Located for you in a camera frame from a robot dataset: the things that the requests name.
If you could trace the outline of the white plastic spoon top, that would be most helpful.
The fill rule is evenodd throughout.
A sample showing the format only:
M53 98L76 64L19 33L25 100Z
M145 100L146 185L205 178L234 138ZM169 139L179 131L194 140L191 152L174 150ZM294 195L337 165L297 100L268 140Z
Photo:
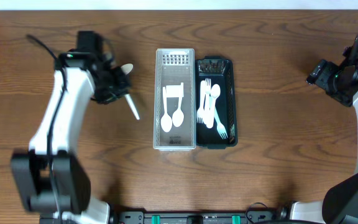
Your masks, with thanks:
M131 71L133 71L133 68L134 68L134 66L131 63L127 63L127 64L124 64L121 66L121 70L125 75L130 74Z

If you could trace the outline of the white plastic spoon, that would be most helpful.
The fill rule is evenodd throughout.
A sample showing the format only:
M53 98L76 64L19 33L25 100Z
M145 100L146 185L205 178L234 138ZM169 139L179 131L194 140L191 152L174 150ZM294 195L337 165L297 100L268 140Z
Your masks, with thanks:
M168 114L167 110L167 91L166 88L162 88L162 95L163 95L163 116L161 118L161 127L164 132L168 133L172 128L172 118Z
M184 95L184 84L181 83L179 97L178 97L178 107L172 116L173 125L177 128L181 126L181 124L183 123L183 120L184 120L184 114L181 110L181 103L182 103L183 95Z
M125 75L130 74L131 71L133 71L133 68L134 68L134 66L131 63L127 63L127 64L124 64L121 66L121 70Z
M131 109L131 111L132 111L132 113L133 113L135 119L136 119L136 120L140 120L139 112L138 112L138 110L137 110L137 108L136 108L136 105L135 105L135 103L134 103L134 101L133 101L131 95L130 95L130 94L126 94L126 95L125 95L125 99L126 99L128 105L129 105L129 107L130 107L130 109Z

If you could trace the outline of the white wooden fork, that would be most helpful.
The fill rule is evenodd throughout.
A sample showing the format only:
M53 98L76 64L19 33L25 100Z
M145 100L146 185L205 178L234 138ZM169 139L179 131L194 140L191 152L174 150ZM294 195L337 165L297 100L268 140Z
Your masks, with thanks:
M197 123L203 123L205 90L206 90L206 81L202 80L200 82L200 104L199 104L199 108L196 112L196 122Z
M204 124L209 125L209 94L211 92L211 79L205 79L205 103L204 103Z

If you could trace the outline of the white wooden spoon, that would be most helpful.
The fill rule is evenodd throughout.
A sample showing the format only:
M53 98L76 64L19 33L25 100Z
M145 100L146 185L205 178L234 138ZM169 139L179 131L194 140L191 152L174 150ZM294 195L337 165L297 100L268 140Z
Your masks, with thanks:
M206 117L206 127L211 129L214 123L214 112L215 112L215 105L216 100L220 96L221 88L218 84L214 84L211 87L211 91L209 92L208 99L209 99L209 110Z

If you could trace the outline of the pale mint plastic fork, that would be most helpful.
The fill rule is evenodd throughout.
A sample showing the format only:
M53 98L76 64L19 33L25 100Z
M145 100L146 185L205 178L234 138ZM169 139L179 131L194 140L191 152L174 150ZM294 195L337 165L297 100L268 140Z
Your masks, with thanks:
M219 118L218 112L216 110L214 111L214 120L216 122L216 130L217 130L218 134L220 135L221 139L227 139L228 135L226 132L226 128L222 124L222 122Z

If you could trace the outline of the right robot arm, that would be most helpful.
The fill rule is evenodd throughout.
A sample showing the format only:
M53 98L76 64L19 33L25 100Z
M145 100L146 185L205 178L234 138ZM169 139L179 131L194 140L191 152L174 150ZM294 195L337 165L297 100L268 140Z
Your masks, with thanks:
M354 174L330 188L317 202L294 202L275 219L281 223L358 223L358 34L343 52L340 65L321 60L306 82L323 89L332 99L353 107L357 116L357 162Z

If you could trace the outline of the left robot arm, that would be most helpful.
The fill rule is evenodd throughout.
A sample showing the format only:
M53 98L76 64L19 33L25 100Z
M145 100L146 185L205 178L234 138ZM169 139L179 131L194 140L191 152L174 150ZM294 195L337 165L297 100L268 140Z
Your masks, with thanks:
M117 223L110 204L94 198L77 156L78 138L90 101L100 105L129 94L133 64L117 65L103 50L104 38L80 31L76 47L53 56L54 85L43 120L26 151L15 151L11 171L23 208L41 223Z

